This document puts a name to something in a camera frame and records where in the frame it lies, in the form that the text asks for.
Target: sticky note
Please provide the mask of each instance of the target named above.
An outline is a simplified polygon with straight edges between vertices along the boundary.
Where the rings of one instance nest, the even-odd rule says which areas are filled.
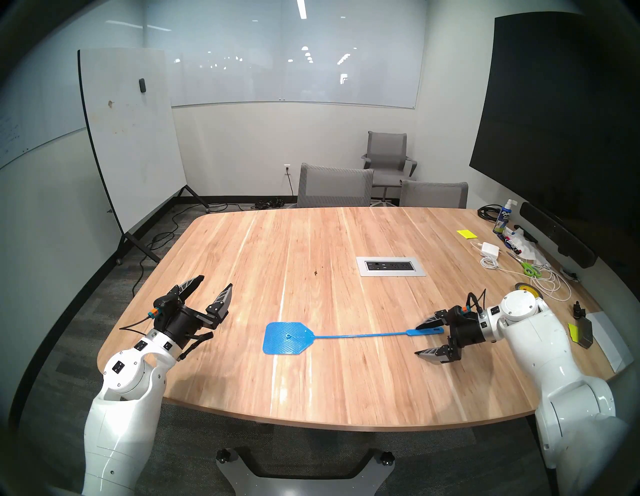
[[[578,328],[573,324],[569,324],[569,334],[571,334],[571,340],[578,342]]]
[[[477,236],[475,234],[473,234],[471,231],[469,231],[468,229],[463,229],[460,231],[456,231],[460,236],[463,236],[465,239],[474,239],[477,238]]]

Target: wooden table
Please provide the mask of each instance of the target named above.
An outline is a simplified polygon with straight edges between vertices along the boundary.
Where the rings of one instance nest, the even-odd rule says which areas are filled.
[[[414,352],[444,335],[317,340],[300,355],[262,352],[265,326],[301,321],[317,334],[395,332],[414,328],[435,310],[463,305],[467,293],[487,289],[499,302],[525,277],[487,270],[470,229],[496,243],[492,226],[474,210],[426,208],[285,209],[234,212],[196,219],[114,327],[98,354],[102,371],[138,335],[119,327],[139,321],[175,284],[203,274],[188,305],[204,311],[229,283],[234,295],[225,322],[169,373],[168,401],[243,419],[353,431],[473,426],[532,413],[538,397],[506,340],[463,350],[462,360],[427,363]],[[361,277],[356,256],[416,257],[425,277]],[[521,267],[510,257],[500,263]],[[573,321],[580,300],[600,310],[572,284],[574,296],[546,302],[561,322]],[[152,322],[140,325],[148,331]],[[613,371],[600,346],[572,343],[583,373]]]

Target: power adapter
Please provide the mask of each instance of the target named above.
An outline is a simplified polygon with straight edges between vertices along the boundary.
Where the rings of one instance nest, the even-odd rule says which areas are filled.
[[[500,248],[491,243],[483,243],[480,251],[485,257],[491,257],[494,260],[497,260],[498,253],[500,253]]]

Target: scissors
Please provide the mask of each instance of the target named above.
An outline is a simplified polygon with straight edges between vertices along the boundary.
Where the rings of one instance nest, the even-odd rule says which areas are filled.
[[[539,278],[540,277],[540,271],[538,269],[536,269],[533,265],[525,262],[524,260],[522,260],[520,257],[516,257],[516,255],[512,255],[511,253],[507,252],[507,254],[518,261],[518,263],[522,266],[522,268],[524,269],[524,273],[529,276],[529,277],[535,277],[535,278]]]

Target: fly swatter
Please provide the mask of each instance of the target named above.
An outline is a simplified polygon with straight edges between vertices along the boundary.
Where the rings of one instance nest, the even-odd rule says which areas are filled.
[[[381,337],[381,336],[427,336],[442,334],[442,327],[432,329],[409,329],[404,332],[386,332],[381,334],[346,334],[341,336],[316,336],[302,322],[272,322],[267,324],[264,332],[262,351],[267,355],[299,355],[314,343],[315,339],[342,339],[348,337]]]

